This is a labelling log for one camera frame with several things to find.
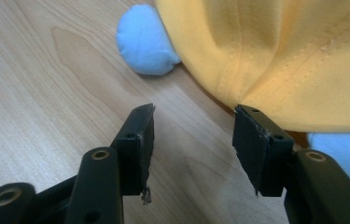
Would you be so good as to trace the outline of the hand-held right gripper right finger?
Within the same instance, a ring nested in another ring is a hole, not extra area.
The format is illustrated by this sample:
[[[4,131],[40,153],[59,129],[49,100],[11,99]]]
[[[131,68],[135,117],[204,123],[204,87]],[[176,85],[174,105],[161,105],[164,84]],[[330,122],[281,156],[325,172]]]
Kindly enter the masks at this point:
[[[350,224],[350,177],[336,160],[294,148],[294,139],[254,107],[234,112],[232,145],[257,194],[284,196],[290,224]]]

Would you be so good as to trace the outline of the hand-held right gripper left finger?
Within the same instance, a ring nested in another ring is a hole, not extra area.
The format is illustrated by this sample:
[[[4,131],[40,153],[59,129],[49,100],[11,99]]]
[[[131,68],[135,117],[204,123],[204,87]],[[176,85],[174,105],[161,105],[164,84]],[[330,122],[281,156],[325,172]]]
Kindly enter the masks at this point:
[[[124,196],[150,202],[147,186],[154,148],[152,104],[133,109],[108,147],[84,154],[65,224],[123,224]]]

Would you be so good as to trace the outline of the yellow cloth garment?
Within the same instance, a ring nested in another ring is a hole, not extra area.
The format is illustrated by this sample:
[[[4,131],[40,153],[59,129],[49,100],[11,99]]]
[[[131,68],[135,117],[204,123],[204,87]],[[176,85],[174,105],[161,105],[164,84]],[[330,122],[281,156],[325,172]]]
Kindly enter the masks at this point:
[[[285,130],[350,133],[350,0],[155,0],[194,78]]]

